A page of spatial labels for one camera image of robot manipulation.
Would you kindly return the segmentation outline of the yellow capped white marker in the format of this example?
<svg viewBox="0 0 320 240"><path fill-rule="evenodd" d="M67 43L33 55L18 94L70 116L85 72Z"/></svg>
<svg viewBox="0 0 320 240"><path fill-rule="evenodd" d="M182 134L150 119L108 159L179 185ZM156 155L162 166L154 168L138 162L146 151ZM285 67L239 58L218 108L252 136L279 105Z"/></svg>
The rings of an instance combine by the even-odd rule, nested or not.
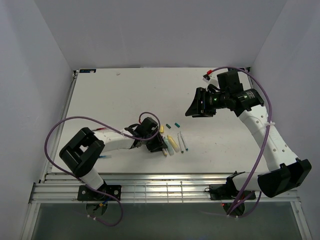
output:
<svg viewBox="0 0 320 240"><path fill-rule="evenodd" d="M163 155L164 155L165 157L168 156L167 150L166 150L165 148L162 149L162 152L163 152Z"/></svg>

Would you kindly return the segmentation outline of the mint green highlighter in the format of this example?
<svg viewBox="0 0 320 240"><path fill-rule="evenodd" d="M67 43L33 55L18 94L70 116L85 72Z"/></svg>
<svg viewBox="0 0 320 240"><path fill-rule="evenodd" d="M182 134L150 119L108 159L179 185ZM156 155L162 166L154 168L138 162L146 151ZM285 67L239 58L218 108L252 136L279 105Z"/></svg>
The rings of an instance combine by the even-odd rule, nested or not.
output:
<svg viewBox="0 0 320 240"><path fill-rule="evenodd" d="M164 142L167 145L167 152L169 153L169 155L170 156L174 155L175 151L174 151L172 145L170 144L169 140L166 137L164 137Z"/></svg>

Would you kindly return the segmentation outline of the yellow highlighter pen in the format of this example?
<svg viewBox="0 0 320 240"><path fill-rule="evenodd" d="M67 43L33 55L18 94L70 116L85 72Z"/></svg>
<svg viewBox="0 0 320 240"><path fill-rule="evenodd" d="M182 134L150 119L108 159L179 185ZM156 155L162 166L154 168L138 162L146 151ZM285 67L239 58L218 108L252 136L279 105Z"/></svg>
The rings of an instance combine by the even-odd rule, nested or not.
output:
<svg viewBox="0 0 320 240"><path fill-rule="evenodd" d="M174 138L170 135L167 135L167 139L168 139L168 142L170 143L170 145L172 146L172 148L174 149L174 151L176 153L178 153L180 151L180 147L178 146L178 144L176 143Z"/></svg>

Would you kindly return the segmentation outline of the green capped white marker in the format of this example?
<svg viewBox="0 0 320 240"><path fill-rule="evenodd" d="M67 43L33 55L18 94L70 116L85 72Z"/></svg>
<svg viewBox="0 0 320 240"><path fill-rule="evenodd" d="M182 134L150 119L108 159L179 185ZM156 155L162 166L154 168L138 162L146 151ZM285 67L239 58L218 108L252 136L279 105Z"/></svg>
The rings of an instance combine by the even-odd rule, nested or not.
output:
<svg viewBox="0 0 320 240"><path fill-rule="evenodd" d="M181 137L182 144L184 146L185 151L188 152L189 151L188 144L187 144L186 139L183 136L182 132L180 132L180 137Z"/></svg>

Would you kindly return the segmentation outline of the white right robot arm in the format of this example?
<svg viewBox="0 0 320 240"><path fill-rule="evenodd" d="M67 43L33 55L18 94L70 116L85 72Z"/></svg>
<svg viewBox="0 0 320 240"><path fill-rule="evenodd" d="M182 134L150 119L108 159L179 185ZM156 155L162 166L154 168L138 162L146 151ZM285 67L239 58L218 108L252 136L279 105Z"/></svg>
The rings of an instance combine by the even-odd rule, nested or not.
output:
<svg viewBox="0 0 320 240"><path fill-rule="evenodd" d="M269 120L264 100L257 90L244 89L236 70L203 75L206 88L198 87L185 116L213 117L218 109L229 109L247 127L262 151L268 172L235 172L226 183L214 189L216 199L237 199L244 191L262 192L273 198L297 188L312 169L308 159L301 160L288 147L273 122Z"/></svg>

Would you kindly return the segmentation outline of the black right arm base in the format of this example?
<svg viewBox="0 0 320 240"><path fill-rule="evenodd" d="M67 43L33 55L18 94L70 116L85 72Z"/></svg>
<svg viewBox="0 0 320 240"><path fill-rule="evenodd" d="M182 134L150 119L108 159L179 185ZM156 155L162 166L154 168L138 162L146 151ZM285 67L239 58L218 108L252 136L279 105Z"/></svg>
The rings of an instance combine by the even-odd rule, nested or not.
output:
<svg viewBox="0 0 320 240"><path fill-rule="evenodd" d="M227 184L210 184L204 189L211 200L234 200L239 191Z"/></svg>

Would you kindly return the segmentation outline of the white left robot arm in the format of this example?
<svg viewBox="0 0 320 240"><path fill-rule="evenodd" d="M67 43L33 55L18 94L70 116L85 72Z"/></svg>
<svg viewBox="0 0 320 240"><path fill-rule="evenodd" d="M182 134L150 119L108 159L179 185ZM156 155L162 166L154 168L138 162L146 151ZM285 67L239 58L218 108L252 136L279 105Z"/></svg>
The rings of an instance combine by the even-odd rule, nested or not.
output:
<svg viewBox="0 0 320 240"><path fill-rule="evenodd" d="M114 130L79 130L60 150L59 157L75 177L89 186L88 193L100 200L106 195L106 183L94 166L102 153L135 149L145 145L149 152L161 152L168 146L159 133L158 123L151 117L132 124L119 133Z"/></svg>

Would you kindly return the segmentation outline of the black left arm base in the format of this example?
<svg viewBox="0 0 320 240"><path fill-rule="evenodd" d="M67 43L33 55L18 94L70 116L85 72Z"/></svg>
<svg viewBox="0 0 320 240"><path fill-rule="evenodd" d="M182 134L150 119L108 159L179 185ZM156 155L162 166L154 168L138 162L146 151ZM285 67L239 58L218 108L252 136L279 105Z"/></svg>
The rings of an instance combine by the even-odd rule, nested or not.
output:
<svg viewBox="0 0 320 240"><path fill-rule="evenodd" d="M121 185L103 185L98 190L92 190L86 185L81 185L78 188L78 201L115 201L121 200L122 186Z"/></svg>

